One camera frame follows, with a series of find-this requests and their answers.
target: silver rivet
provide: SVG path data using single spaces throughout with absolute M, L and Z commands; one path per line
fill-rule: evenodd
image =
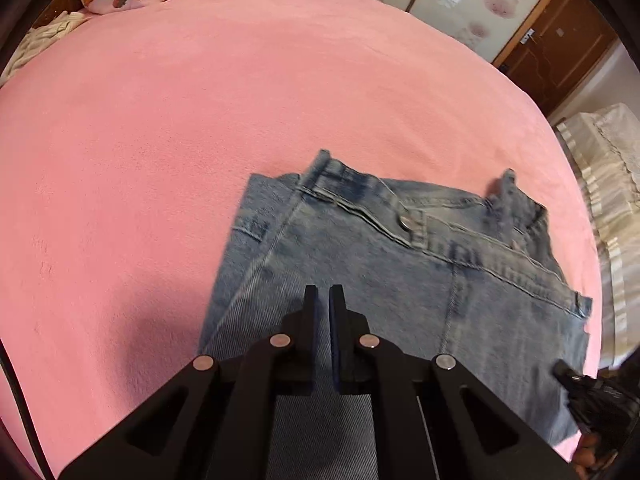
M 380 344 L 380 339 L 373 334 L 365 334 L 360 336 L 360 344 L 365 348 L 375 348 Z
M 287 334 L 276 334 L 271 336 L 269 343 L 276 348 L 284 348 L 291 343 L 291 338 Z
M 440 354 L 436 357 L 436 364 L 444 370 L 451 370 L 456 365 L 456 360 L 449 354 Z
M 193 360 L 193 367 L 196 370 L 203 372 L 204 370 L 209 370 L 209 368 L 213 366 L 214 362 L 213 357 L 208 355 L 199 355 Z
M 415 231 L 415 229 L 416 229 L 415 220 L 413 218 L 411 218 L 408 214 L 400 215 L 400 224 L 407 231 Z

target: pink blanket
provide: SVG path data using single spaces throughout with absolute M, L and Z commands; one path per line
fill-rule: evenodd
M 479 194 L 513 168 L 550 211 L 569 284 L 594 298 L 596 371 L 596 251 L 549 125 L 393 7 L 168 0 L 99 16 L 0 89 L 0 117 L 0 336 L 56 474 L 194 355 L 249 174 L 304 170 L 319 148 Z M 4 381 L 0 417 L 33 463 Z

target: brown door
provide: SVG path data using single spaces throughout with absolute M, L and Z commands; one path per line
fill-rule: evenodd
M 500 70 L 549 115 L 596 64 L 616 33 L 589 0 L 551 0 L 531 29 L 530 38 L 520 40 Z

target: denim fabric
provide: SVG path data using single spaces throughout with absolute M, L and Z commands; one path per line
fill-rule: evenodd
M 307 283 L 322 301 L 316 390 L 278 399 L 270 478 L 377 477 L 370 400 L 338 396 L 332 385 L 326 303 L 334 283 L 373 333 L 408 354 L 452 354 L 550 444 L 575 432 L 550 368 L 558 358 L 582 368 L 591 300 L 564 282 L 546 210 L 516 187 L 513 171 L 488 198 L 381 180 L 328 152 L 302 176 L 253 175 L 202 351 L 232 357 L 276 332 Z

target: wooden headboard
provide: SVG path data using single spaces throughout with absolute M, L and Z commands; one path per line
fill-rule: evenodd
M 44 9 L 36 21 L 33 22 L 32 27 L 41 27 L 47 25 L 55 17 L 59 16 L 63 10 L 72 12 L 73 10 L 82 9 L 82 2 L 80 0 L 53 0 L 46 9 Z

